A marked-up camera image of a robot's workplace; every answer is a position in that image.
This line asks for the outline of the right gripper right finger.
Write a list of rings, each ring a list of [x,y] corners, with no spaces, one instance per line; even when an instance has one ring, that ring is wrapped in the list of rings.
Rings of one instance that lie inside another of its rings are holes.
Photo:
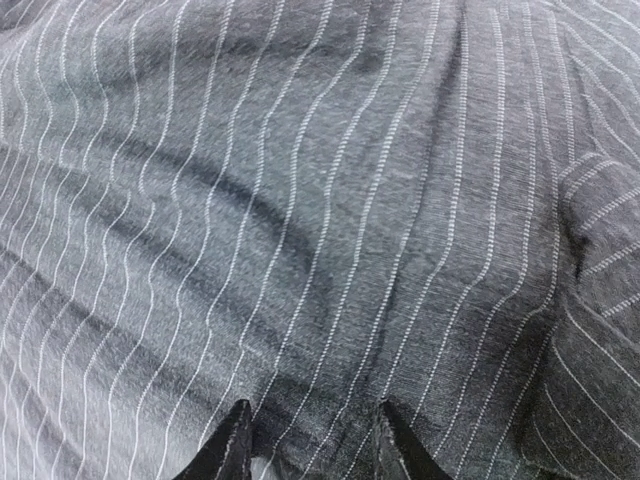
[[[377,480],[451,480],[427,452],[388,399],[376,410],[373,426],[374,478]]]

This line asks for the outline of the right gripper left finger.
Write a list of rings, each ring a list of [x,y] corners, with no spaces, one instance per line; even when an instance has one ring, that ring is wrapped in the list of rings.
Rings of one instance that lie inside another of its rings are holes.
[[[237,400],[175,480],[249,480],[252,478],[251,405]]]

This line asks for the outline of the black pinstriped long sleeve shirt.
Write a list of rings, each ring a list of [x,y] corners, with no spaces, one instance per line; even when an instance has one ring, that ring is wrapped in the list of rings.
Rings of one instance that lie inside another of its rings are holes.
[[[5,1],[1,475],[639,475],[635,1]]]

